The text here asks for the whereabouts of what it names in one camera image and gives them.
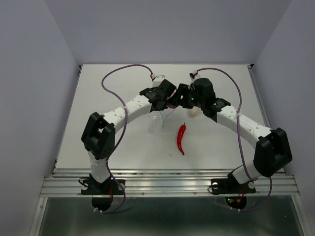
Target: screw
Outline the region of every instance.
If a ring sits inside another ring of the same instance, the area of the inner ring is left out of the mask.
[[[249,182],[249,183],[248,183],[248,187],[249,187],[250,189],[254,189],[254,188],[255,188],[255,184],[254,184],[253,182]]]
[[[214,183],[211,183],[211,186],[213,189],[217,190],[219,189],[218,187],[216,187],[215,185],[218,185],[218,183],[214,182]]]

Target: red chili pepper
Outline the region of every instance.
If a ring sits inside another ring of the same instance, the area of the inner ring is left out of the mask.
[[[186,125],[185,123],[183,125],[181,125],[181,127],[179,128],[179,131],[178,131],[178,135],[177,135],[177,147],[179,149],[179,151],[181,151],[181,153],[183,155],[185,155],[183,149],[182,149],[182,138],[183,138],[183,135],[185,133],[185,130],[186,130]]]

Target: cable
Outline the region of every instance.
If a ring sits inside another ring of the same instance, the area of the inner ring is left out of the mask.
[[[84,186],[84,187],[86,187],[86,188],[89,188],[89,186],[87,186],[85,183],[81,182],[80,180],[82,180],[82,178],[79,178],[79,179],[78,179],[78,182],[79,182],[82,186]]]
[[[246,167],[246,164],[245,164],[243,148],[242,148],[241,126],[240,126],[239,113],[240,113],[240,110],[241,110],[241,107],[242,107],[243,100],[242,100],[240,87],[237,85],[236,81],[228,73],[226,73],[224,70],[221,70],[221,69],[218,69],[218,68],[214,68],[214,67],[205,67],[205,68],[198,69],[197,72],[202,71],[202,70],[216,70],[216,71],[219,71],[219,72],[223,73],[224,75],[226,75],[233,82],[233,84],[235,85],[235,87],[236,87],[236,89],[238,91],[238,95],[239,95],[239,98],[240,98],[240,103],[239,103],[238,108],[237,108],[237,116],[236,116],[238,147],[239,147],[239,150],[240,150],[242,164],[243,164],[243,167],[244,167],[245,174],[251,181],[254,181],[254,179],[252,179],[252,177],[248,173],[248,170],[247,170],[247,167]],[[272,191],[272,180],[270,178],[270,190],[269,190],[269,193],[268,193],[267,198],[265,199],[265,201],[262,204],[254,207],[254,208],[244,209],[244,210],[241,210],[241,211],[251,211],[251,210],[256,210],[256,209],[260,208],[260,206],[262,206],[265,202],[269,201],[269,198],[270,198],[270,195],[271,195],[271,191]]]
[[[173,111],[175,111],[175,109],[176,109],[176,108],[174,108],[169,114],[167,114],[167,116],[166,116],[165,118],[163,118],[161,111],[159,111],[159,114],[161,115],[162,120],[163,120],[163,121],[162,121],[162,129],[164,128],[166,118],[167,118],[170,114],[172,114]]]
[[[242,159],[242,164],[243,164],[243,166],[244,166],[244,171],[245,171],[245,173],[246,173],[246,176],[247,176],[251,181],[254,181],[254,180],[252,179],[252,177],[250,176],[250,174],[248,173],[248,170],[247,170],[247,167],[246,167],[246,164],[245,164],[243,148],[242,148],[241,127],[240,127],[240,117],[239,117],[239,113],[240,113],[240,110],[241,110],[241,107],[242,107],[243,100],[242,100],[242,95],[241,95],[240,87],[238,87],[236,81],[235,81],[228,73],[226,73],[224,70],[217,69],[217,68],[213,68],[213,67],[205,67],[205,68],[198,69],[197,72],[202,71],[202,70],[216,70],[216,71],[222,72],[223,74],[225,74],[225,75],[233,82],[233,84],[235,85],[235,87],[236,87],[236,89],[237,89],[237,91],[238,91],[238,95],[239,95],[239,98],[240,98],[240,103],[239,103],[238,108],[237,108],[237,117],[236,117],[238,147],[239,147],[239,150],[240,150],[241,159]]]
[[[155,79],[155,78],[152,78],[154,74],[153,74],[152,70],[151,70],[149,67],[147,67],[147,66],[145,66],[145,65],[141,65],[141,64],[131,64],[131,65],[126,65],[126,66],[119,67],[119,68],[117,68],[117,69],[115,69],[115,70],[109,72],[107,75],[104,76],[104,78],[102,79],[102,82],[101,82],[103,89],[104,89],[105,91],[111,93],[111,94],[114,95],[115,97],[117,97],[117,98],[120,100],[120,102],[122,103],[123,108],[125,109],[125,122],[124,122],[123,132],[122,132],[122,134],[121,134],[119,140],[117,141],[117,143],[116,143],[116,145],[115,145],[115,147],[114,147],[114,150],[116,150],[116,148],[117,148],[118,145],[120,144],[121,140],[123,139],[123,136],[125,135],[126,128],[127,128],[127,123],[128,123],[128,111],[127,111],[127,109],[126,109],[126,104],[125,104],[125,102],[123,101],[123,99],[122,99],[118,94],[116,94],[115,92],[113,92],[113,91],[107,89],[107,88],[105,87],[105,85],[104,85],[104,81],[105,81],[105,79],[106,79],[108,76],[110,76],[110,75],[113,74],[114,72],[119,71],[119,70],[122,70],[122,69],[125,69],[125,68],[133,67],[133,66],[141,66],[141,67],[144,67],[144,68],[148,69],[148,70],[150,71],[150,77],[151,77],[152,81]],[[99,210],[96,209],[96,208],[94,209],[95,211],[98,211],[98,212],[100,212],[100,213],[105,213],[105,214],[107,214],[107,213],[113,213],[113,212],[119,210],[119,209],[122,207],[122,205],[124,204],[125,200],[126,200],[125,188],[118,182],[118,180],[113,176],[112,172],[110,171],[109,166],[108,166],[108,159],[107,159],[107,161],[106,161],[106,168],[107,168],[107,171],[108,171],[110,177],[111,177],[111,178],[114,180],[114,182],[122,189],[123,194],[124,194],[124,198],[123,198],[122,203],[120,203],[120,205],[119,205],[117,208],[115,208],[115,209],[113,209],[113,210],[111,210],[111,211],[106,211],[106,212],[104,212],[104,211],[99,211]]]

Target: white wall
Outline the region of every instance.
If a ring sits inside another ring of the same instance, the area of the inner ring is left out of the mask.
[[[315,230],[315,1],[292,0],[254,66],[273,127],[287,131],[302,200]]]
[[[254,63],[290,0],[46,0],[82,63]]]
[[[0,235],[28,235],[78,66],[43,0],[0,1]]]

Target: white tabletop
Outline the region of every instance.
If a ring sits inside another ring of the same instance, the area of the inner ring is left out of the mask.
[[[87,120],[93,112],[111,111],[121,104],[101,87],[105,74],[123,65],[83,65],[68,123],[63,137],[56,169],[86,169],[90,167],[89,156],[81,142]],[[189,84],[189,73],[203,67],[216,67],[229,73],[239,85],[243,106],[241,113],[263,124],[262,114],[254,92],[247,65],[192,65],[149,64],[156,75],[164,75],[174,85]],[[125,102],[141,90],[152,86],[150,73],[142,67],[118,71],[105,80],[106,86],[119,94]],[[237,108],[238,93],[234,84],[217,71],[201,71],[210,79],[217,97],[224,98]],[[171,109],[162,112],[165,117]],[[176,144],[179,127],[186,123],[182,155]],[[200,115],[191,118],[187,110],[177,108],[161,128],[159,113],[153,112],[131,122],[126,134],[109,159],[115,169],[234,169],[241,165],[237,135],[228,128]],[[243,140],[246,160],[252,160],[254,149]]]

